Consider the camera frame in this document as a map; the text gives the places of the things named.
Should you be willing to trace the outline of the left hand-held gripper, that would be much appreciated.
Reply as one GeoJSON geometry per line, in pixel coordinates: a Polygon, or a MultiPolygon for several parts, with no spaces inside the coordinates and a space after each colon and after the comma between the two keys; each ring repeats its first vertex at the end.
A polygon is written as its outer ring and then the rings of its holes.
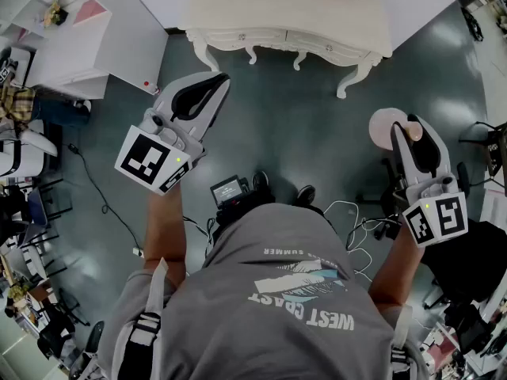
{"type": "Polygon", "coordinates": [[[227,98],[231,80],[223,72],[206,71],[172,81],[132,125],[115,169],[152,192],[165,195],[205,155],[200,142],[227,98]],[[176,119],[176,123],[166,120],[176,119]]]}

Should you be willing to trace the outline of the white shelf cabinet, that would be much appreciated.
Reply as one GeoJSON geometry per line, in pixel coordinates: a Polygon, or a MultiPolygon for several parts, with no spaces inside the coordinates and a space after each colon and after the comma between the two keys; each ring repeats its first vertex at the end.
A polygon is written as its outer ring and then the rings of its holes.
{"type": "Polygon", "coordinates": [[[35,54],[26,86],[69,97],[99,100],[109,72],[98,54],[110,21],[103,10],[86,15],[94,0],[59,0],[66,21],[45,28],[44,12],[53,0],[0,0],[0,51],[21,48],[35,54]]]}

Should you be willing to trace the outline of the black metal chair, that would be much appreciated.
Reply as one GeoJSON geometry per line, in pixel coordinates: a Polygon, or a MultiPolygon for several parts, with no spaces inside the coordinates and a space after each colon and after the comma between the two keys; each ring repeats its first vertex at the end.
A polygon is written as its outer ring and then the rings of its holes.
{"type": "Polygon", "coordinates": [[[63,182],[64,179],[59,178],[32,186],[32,190],[26,196],[31,224],[46,228],[51,222],[74,210],[70,200],[65,203],[58,198],[56,189],[63,182]]]}

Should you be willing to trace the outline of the person's left forearm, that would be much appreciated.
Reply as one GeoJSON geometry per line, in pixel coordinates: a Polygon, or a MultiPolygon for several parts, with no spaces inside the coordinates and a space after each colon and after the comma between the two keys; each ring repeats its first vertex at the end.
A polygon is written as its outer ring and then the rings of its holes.
{"type": "Polygon", "coordinates": [[[186,250],[181,185],[176,183],[164,196],[149,196],[144,268],[155,270],[163,259],[167,279],[178,288],[186,277],[186,250]]]}

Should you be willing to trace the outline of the white machine with black trim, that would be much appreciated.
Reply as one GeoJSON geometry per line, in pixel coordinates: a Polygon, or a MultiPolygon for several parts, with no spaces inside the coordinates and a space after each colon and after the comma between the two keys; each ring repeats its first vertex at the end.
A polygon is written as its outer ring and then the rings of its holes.
{"type": "Polygon", "coordinates": [[[35,54],[25,49],[5,47],[0,51],[0,86],[10,82],[15,87],[25,87],[35,54]]]}

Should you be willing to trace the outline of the yellow flower ornament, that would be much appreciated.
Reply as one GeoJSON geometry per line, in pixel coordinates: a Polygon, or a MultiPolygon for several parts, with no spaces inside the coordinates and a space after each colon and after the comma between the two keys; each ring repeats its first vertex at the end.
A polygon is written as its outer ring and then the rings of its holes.
{"type": "Polygon", "coordinates": [[[52,25],[62,25],[68,16],[68,12],[62,8],[59,0],[53,0],[51,5],[44,12],[43,26],[48,28],[52,25]]]}

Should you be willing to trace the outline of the black device with screen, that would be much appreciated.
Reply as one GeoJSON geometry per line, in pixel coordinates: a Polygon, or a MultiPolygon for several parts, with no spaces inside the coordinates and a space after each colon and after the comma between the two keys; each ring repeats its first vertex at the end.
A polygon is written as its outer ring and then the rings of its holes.
{"type": "Polygon", "coordinates": [[[237,175],[227,178],[210,187],[215,205],[219,210],[237,203],[250,192],[249,182],[246,178],[237,175]]]}

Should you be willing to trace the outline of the person's right forearm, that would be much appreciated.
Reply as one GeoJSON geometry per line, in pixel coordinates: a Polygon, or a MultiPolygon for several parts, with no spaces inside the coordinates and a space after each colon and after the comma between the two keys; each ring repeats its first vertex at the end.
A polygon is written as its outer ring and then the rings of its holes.
{"type": "Polygon", "coordinates": [[[368,290],[379,311],[406,303],[424,253],[424,248],[417,247],[409,227],[402,224],[368,290]]]}

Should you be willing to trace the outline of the white rounded seat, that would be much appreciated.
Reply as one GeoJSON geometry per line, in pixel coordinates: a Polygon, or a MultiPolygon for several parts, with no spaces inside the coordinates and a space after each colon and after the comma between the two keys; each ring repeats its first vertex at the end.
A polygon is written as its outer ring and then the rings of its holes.
{"type": "Polygon", "coordinates": [[[43,120],[16,132],[11,120],[0,122],[0,178],[37,177],[59,159],[62,128],[43,120]]]}

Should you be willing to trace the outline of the cream carved dressing table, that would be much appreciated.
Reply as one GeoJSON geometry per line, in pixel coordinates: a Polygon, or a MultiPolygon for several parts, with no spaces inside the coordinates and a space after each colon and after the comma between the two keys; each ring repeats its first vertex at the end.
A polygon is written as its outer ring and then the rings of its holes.
{"type": "Polygon", "coordinates": [[[211,70],[219,65],[210,48],[244,50],[251,64],[256,48],[292,51],[295,70],[309,54],[352,67],[337,85],[340,99],[393,54],[382,0],[187,0],[178,28],[211,70]]]}

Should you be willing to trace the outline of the person's left black shoe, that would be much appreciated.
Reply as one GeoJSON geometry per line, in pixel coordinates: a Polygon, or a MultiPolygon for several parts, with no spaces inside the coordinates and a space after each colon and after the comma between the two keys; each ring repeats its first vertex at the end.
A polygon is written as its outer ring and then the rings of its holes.
{"type": "Polygon", "coordinates": [[[252,188],[255,192],[269,192],[269,178],[267,174],[262,171],[256,171],[252,176],[252,188]]]}

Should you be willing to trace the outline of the black metal stand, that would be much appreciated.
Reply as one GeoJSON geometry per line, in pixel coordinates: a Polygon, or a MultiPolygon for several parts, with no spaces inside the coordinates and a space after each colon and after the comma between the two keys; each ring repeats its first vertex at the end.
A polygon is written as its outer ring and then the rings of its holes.
{"type": "Polygon", "coordinates": [[[503,189],[504,196],[507,198],[507,172],[503,172],[503,182],[496,180],[495,177],[501,170],[507,167],[507,122],[497,126],[490,125],[484,121],[475,121],[464,132],[473,129],[476,126],[486,127],[487,132],[483,139],[469,139],[459,136],[459,143],[470,143],[482,148],[486,159],[486,169],[489,177],[477,184],[470,184],[471,187],[480,184],[493,182],[503,189]]]}

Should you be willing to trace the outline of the grey printed t-shirt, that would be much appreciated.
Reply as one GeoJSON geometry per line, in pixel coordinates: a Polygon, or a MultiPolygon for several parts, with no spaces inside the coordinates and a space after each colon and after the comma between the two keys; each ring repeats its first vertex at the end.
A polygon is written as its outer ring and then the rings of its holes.
{"type": "Polygon", "coordinates": [[[108,380],[429,380],[410,309],[377,309],[314,211],[257,207],[178,288],[167,270],[126,282],[98,348],[108,380]]]}

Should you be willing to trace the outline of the person's right black shoe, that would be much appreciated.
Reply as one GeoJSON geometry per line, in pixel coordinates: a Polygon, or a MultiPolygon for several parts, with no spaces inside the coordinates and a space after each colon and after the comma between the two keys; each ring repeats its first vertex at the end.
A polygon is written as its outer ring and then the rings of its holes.
{"type": "Polygon", "coordinates": [[[295,205],[300,207],[310,206],[315,198],[316,189],[313,185],[301,188],[296,196],[295,205]]]}

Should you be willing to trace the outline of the person's black shoe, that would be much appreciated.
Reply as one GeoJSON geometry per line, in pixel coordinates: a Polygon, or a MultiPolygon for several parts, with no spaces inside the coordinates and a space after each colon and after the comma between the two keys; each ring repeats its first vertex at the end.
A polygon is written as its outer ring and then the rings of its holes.
{"type": "Polygon", "coordinates": [[[316,189],[313,185],[301,188],[296,196],[295,205],[300,207],[310,206],[315,198],[316,189]]]}
{"type": "Polygon", "coordinates": [[[269,178],[267,174],[262,171],[256,171],[252,176],[252,188],[255,192],[269,192],[269,178]]]}

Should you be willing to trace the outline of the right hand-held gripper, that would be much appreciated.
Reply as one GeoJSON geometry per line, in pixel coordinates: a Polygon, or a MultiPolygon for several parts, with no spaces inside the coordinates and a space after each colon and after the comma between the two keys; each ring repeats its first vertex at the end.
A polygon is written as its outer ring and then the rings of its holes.
{"type": "Polygon", "coordinates": [[[421,125],[417,141],[408,136],[399,122],[391,127],[395,162],[401,173],[395,207],[416,246],[424,248],[468,232],[467,203],[458,179],[450,173],[444,140],[420,116],[409,114],[408,120],[421,125]]]}

